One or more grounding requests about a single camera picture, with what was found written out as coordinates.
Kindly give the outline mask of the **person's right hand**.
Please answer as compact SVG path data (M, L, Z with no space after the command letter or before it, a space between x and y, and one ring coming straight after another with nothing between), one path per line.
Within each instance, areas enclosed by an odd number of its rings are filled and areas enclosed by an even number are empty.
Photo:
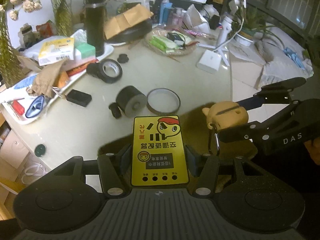
M310 158L316 165L320 165L320 137L304 142Z

